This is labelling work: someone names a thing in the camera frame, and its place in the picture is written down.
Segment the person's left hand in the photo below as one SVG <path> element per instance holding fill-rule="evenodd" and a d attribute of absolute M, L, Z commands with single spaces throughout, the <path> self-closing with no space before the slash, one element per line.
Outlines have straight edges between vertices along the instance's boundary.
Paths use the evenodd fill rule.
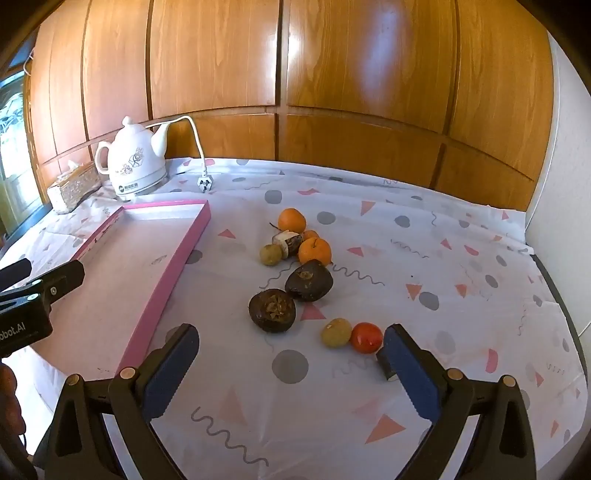
<path fill-rule="evenodd" d="M 16 396 L 17 380 L 13 370 L 5 364 L 0 367 L 1 424 L 15 435 L 23 435 L 26 425 Z"/>

